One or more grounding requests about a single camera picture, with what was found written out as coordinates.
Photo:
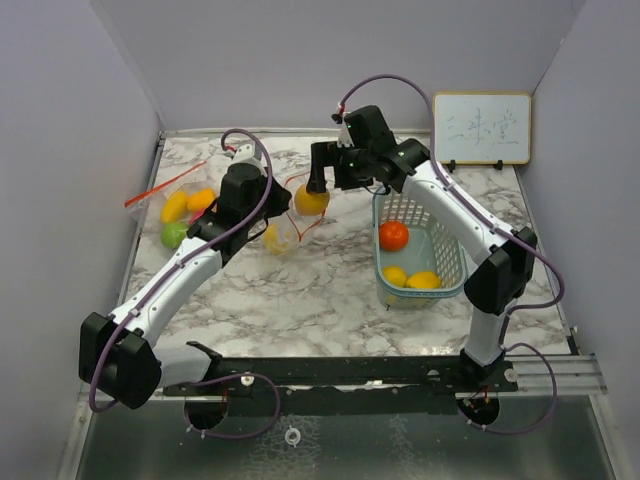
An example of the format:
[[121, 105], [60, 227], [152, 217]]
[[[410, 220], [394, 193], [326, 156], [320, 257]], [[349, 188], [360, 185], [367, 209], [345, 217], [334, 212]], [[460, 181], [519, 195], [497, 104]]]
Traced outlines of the orange fruit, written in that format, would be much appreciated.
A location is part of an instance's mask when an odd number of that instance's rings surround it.
[[294, 196], [294, 208], [301, 216], [321, 215], [330, 202], [330, 194], [308, 192], [305, 185], [301, 185]]

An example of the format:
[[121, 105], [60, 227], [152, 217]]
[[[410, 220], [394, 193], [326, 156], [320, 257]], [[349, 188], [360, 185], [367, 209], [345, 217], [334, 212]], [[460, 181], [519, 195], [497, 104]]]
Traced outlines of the pink fruit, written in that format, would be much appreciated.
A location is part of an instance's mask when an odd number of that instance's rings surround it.
[[205, 212], [206, 210], [200, 210], [200, 211], [194, 212], [189, 220], [189, 223], [190, 224], [195, 223]]

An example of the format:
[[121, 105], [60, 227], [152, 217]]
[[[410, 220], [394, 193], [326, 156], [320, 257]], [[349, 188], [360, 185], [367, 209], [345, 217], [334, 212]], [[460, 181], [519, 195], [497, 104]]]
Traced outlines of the clear zip bag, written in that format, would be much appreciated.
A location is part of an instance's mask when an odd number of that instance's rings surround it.
[[289, 202], [289, 209], [284, 214], [273, 218], [269, 223], [269, 225], [275, 224], [285, 230], [293, 230], [297, 234], [295, 246], [286, 253], [292, 252], [310, 242], [315, 229], [323, 222], [328, 208], [327, 207], [321, 215], [317, 216], [301, 216], [296, 212], [294, 208], [295, 193], [301, 185], [306, 186], [308, 180], [308, 172], [296, 173], [286, 179], [284, 182], [284, 188], [292, 194], [292, 199]]
[[[213, 189], [217, 198], [214, 181], [208, 174], [208, 162], [199, 160], [177, 173], [170, 174], [168, 178], [161, 179], [158, 185], [126, 200], [124, 208], [141, 227], [149, 220], [151, 231], [159, 235], [161, 242], [160, 236], [165, 224], [161, 222], [160, 214], [167, 198], [176, 190], [183, 190], [190, 196], [205, 188]], [[180, 221], [190, 227], [192, 224], [189, 220], [193, 213], [187, 210]]]

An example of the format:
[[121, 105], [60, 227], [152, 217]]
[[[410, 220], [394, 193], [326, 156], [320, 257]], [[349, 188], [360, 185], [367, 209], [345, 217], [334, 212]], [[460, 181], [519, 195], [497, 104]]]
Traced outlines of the clear zip top bag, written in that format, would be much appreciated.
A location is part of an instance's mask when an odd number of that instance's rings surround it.
[[[213, 189], [217, 198], [214, 181], [208, 174], [208, 162], [199, 160], [177, 173], [170, 174], [168, 178], [161, 179], [158, 185], [126, 200], [124, 208], [141, 227], [149, 220], [151, 231], [159, 235], [161, 242], [160, 236], [165, 224], [161, 222], [160, 214], [167, 198], [176, 190], [183, 190], [190, 196], [205, 188]], [[180, 221], [190, 227], [192, 224], [189, 220], [193, 213], [187, 210]]]

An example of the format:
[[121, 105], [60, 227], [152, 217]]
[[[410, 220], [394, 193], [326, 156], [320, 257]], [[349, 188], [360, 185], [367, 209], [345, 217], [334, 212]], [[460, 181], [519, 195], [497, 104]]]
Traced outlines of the green apple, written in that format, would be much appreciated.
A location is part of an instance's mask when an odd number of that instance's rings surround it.
[[161, 244], [167, 249], [177, 249], [186, 238], [188, 228], [182, 221], [165, 224], [160, 236]]

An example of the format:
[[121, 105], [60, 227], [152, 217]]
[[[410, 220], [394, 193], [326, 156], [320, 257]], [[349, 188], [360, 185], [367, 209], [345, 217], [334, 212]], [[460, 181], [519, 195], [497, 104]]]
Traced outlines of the orange tangerine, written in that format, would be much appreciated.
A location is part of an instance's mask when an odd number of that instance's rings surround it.
[[378, 239], [382, 250], [396, 252], [406, 247], [410, 239], [410, 232], [402, 222], [388, 221], [379, 226]]

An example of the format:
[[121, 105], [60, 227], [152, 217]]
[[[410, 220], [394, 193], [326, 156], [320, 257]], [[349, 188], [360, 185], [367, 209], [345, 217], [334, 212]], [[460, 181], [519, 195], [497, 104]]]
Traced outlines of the small yellow lemon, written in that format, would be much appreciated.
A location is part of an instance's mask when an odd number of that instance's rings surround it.
[[386, 281], [398, 288], [404, 288], [408, 279], [406, 272], [398, 266], [387, 266], [382, 269]]

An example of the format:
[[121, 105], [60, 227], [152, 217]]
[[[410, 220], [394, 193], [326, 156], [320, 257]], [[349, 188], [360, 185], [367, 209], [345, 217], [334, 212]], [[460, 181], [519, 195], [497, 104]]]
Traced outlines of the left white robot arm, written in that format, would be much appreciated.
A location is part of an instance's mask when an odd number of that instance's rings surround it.
[[270, 168], [255, 159], [232, 164], [220, 195], [152, 279], [108, 315], [92, 313], [82, 322], [79, 376], [94, 412], [101, 409], [97, 392], [137, 409], [159, 388], [189, 384], [202, 395], [218, 388], [212, 351], [194, 344], [160, 350], [157, 342], [195, 291], [251, 241], [254, 225], [284, 214], [290, 200]]

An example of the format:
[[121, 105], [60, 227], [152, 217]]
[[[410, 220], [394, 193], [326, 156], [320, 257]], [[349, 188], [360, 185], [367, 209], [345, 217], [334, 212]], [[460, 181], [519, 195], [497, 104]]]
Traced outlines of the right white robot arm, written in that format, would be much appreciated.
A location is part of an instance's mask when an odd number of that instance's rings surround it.
[[380, 182], [423, 207], [455, 236], [476, 265], [464, 284], [473, 311], [459, 378], [467, 389], [483, 390], [505, 355], [507, 312], [532, 277], [536, 235], [528, 227], [514, 230], [459, 190], [423, 143], [398, 142], [378, 107], [353, 112], [339, 107], [332, 119], [339, 136], [312, 144], [307, 191], [325, 192], [326, 168], [333, 169], [334, 185], [341, 190]]

